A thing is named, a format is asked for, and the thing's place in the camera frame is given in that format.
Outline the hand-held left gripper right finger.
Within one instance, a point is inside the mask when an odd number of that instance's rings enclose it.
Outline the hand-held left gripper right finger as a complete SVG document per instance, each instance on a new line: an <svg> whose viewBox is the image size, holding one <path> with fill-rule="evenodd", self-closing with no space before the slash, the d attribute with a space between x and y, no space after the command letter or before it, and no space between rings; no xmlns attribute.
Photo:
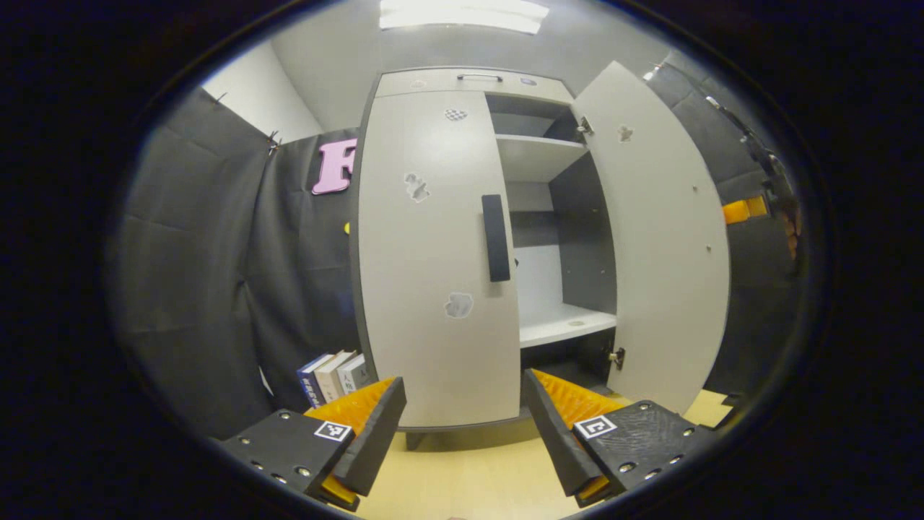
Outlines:
<svg viewBox="0 0 924 520"><path fill-rule="evenodd" d="M523 399L564 494L581 508L674 473L718 438L649 399L620 405L532 368Z"/></svg>

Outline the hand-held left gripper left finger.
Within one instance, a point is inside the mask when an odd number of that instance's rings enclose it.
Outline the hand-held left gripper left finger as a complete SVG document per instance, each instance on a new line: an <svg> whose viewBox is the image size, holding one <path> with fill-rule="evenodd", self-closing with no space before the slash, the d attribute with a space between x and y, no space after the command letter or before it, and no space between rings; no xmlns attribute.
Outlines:
<svg viewBox="0 0 924 520"><path fill-rule="evenodd" d="M306 412L280 409L217 445L248 470L356 511L372 491L407 403L401 376Z"/></svg>

